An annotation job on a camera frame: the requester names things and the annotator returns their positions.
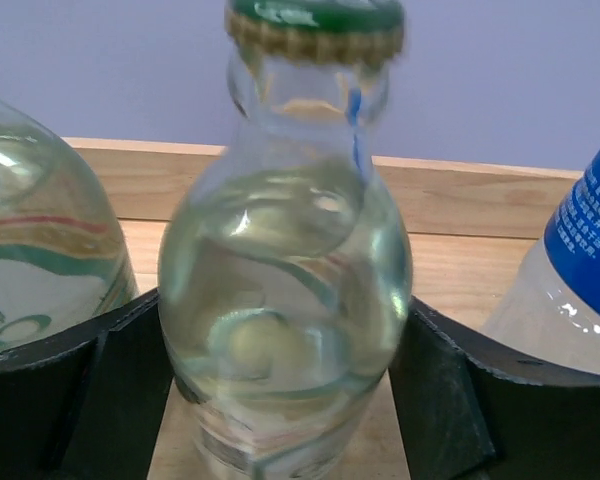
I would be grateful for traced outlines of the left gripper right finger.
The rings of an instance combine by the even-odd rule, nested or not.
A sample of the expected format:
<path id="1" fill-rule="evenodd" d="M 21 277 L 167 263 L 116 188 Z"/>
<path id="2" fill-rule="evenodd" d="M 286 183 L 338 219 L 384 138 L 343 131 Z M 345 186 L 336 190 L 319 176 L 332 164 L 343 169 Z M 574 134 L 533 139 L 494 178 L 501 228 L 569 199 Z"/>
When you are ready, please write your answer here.
<path id="1" fill-rule="evenodd" d="M 389 377 L 414 479 L 600 479 L 600 375 L 413 299 Z"/>

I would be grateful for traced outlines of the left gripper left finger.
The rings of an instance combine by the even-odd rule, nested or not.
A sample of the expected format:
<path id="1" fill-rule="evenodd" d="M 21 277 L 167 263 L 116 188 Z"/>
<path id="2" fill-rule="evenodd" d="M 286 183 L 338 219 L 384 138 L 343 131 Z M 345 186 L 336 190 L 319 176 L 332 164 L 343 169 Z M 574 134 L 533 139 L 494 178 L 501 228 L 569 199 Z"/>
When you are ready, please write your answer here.
<path id="1" fill-rule="evenodd" d="M 0 354 L 0 479 L 144 479 L 172 370 L 151 290 Z"/>

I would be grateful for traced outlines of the blue label water bottle front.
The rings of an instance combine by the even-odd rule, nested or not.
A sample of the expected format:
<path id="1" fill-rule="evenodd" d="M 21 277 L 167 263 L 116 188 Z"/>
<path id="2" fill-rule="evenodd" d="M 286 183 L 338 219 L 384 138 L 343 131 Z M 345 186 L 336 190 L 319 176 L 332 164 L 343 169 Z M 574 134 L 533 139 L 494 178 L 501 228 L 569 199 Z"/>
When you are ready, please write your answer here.
<path id="1" fill-rule="evenodd" d="M 481 331 L 525 354 L 600 375 L 600 150 Z"/>

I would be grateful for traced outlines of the clear glass soda bottle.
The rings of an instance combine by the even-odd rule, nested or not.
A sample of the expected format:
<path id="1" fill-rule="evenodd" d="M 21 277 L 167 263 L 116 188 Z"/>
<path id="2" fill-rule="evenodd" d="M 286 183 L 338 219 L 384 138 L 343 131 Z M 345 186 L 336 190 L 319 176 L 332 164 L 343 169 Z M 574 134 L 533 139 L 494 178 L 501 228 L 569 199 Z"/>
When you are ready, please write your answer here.
<path id="1" fill-rule="evenodd" d="M 324 479 L 411 300 L 409 239 L 365 146 L 404 10 L 230 1 L 225 28 L 242 121 L 165 230 L 161 328 L 205 478 Z"/>
<path id="2" fill-rule="evenodd" d="M 110 312 L 138 293 L 95 172 L 0 99 L 0 353 Z"/>

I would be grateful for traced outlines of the wooden two-tier shelf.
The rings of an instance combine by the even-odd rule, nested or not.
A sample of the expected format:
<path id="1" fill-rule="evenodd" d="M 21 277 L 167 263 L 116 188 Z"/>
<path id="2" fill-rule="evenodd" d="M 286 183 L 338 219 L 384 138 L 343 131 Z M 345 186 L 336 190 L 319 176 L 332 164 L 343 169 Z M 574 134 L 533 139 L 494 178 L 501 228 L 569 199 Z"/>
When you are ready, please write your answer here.
<path id="1" fill-rule="evenodd" d="M 215 145 L 75 138 L 127 236 L 141 290 L 156 284 L 158 240 Z M 479 327 L 575 179 L 564 170 L 376 157 L 412 236 L 422 300 L 406 344 L 354 434 L 335 479 L 433 479 L 485 457 L 471 367 L 442 337 Z"/>

